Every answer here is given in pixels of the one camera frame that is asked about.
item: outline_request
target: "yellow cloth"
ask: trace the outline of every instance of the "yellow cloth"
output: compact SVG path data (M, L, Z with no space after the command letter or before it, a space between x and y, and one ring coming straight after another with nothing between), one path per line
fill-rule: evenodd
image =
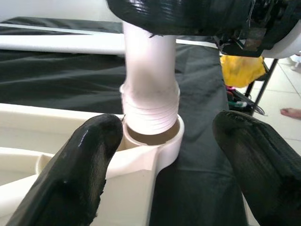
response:
M221 64L227 86L246 87L265 74L262 57L222 56Z

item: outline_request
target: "white plastic fixture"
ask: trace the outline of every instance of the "white plastic fixture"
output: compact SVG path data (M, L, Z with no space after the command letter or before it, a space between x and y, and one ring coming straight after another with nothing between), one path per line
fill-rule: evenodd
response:
M123 27L127 77L120 92L127 124L141 134L163 133L178 115L175 36L152 35L126 22Z
M74 130L96 115L0 104L0 226ZM166 133L153 136L138 134L124 123L92 226L148 225L156 176L178 156L183 133L180 116Z

